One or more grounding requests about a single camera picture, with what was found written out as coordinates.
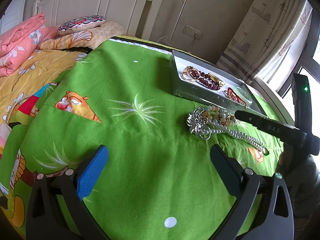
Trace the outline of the white wooden headboard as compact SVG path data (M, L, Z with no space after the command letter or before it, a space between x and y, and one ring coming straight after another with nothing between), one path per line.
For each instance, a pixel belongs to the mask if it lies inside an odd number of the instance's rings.
M44 13L46 26L81 16L100 15L120 24L127 36L149 40L163 0L35 0L33 14Z

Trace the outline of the green cartoon print blanket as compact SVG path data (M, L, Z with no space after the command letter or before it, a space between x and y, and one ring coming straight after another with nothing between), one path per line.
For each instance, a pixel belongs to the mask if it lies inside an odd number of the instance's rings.
M210 161L213 144L258 174L275 172L282 143L250 124L233 129L269 155L226 134L189 133L197 103L172 94L169 61L168 51L109 40L18 107L1 187L5 217L21 236L36 176L74 170L100 145L109 159L84 203L112 239L208 239L235 201Z

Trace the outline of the patterned embroidered pillow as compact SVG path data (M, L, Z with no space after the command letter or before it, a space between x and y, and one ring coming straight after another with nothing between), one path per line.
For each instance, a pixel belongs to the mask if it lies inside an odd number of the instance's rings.
M100 15L83 16L67 21L57 29L59 35L77 33L83 30L93 29L105 23L106 18Z

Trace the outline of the wall power socket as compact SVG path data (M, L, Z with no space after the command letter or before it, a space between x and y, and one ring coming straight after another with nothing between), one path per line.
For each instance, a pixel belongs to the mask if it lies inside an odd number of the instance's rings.
M187 24L185 25L182 33L184 33L185 35L188 35L188 36L190 36L192 38L195 38L197 40L200 40L202 35L203 35L202 31L200 31L200 30L198 30L198 29L196 29L196 28L194 28L192 26L189 26Z

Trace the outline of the white wardrobe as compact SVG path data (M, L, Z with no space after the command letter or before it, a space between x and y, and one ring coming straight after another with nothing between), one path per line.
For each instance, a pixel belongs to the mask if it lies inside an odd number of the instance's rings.
M1 18L1 35L23 21L26 0L12 0Z

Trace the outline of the printed beige curtain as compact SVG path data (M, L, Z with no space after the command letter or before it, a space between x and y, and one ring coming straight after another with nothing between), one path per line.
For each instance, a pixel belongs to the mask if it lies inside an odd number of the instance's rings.
M217 66L250 84L292 46L311 12L307 0L254 0Z

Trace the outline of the folded pink floral quilt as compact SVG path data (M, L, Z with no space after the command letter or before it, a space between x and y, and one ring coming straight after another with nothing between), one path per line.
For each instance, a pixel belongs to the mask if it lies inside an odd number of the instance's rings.
M1 77L13 74L41 42L57 37L58 27L45 22L39 13L1 35Z

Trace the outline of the gold bangle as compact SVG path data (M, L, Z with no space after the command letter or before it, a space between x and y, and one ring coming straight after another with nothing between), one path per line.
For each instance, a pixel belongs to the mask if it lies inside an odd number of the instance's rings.
M212 81L217 83L220 87L223 87L225 85L225 83L220 78L218 78L217 76L213 75L212 73L208 73L208 76L210 77L210 79Z

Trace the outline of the silver rhinestone brooch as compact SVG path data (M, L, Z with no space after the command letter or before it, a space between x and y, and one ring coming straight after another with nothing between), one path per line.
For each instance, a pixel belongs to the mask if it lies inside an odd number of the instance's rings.
M186 124L189 133L200 137L203 140L209 140L212 135L212 129L208 126L208 117L204 115L205 108L197 107L187 114Z

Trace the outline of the grey shallow jewelry box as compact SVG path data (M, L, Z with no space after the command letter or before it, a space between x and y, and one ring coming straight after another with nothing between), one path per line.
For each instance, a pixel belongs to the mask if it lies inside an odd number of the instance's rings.
M199 60L186 53L173 50L169 61L172 93L175 96L190 99L207 105L217 105L234 113L247 111L265 117L266 113L248 86L231 74L214 65ZM220 78L225 85L220 87L212 81L208 73ZM237 96L234 89L241 87L251 95L250 107Z

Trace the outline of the pale green jade bangle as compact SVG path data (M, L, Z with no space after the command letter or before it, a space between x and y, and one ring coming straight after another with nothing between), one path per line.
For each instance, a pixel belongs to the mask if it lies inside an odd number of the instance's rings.
M251 106L253 99L251 95L247 92L247 90L244 90L241 87L235 87L234 91L237 94L237 96L239 96L239 98L246 103L246 107Z

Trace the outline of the dark window frame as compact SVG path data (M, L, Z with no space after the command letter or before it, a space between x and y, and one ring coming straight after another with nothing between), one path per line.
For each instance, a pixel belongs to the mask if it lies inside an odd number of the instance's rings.
M319 12L313 10L309 33L304 43L302 53L291 71L289 77L281 86L278 94L283 98L291 88L293 74L299 74L304 68L317 82L319 82L319 63L313 58L319 41Z

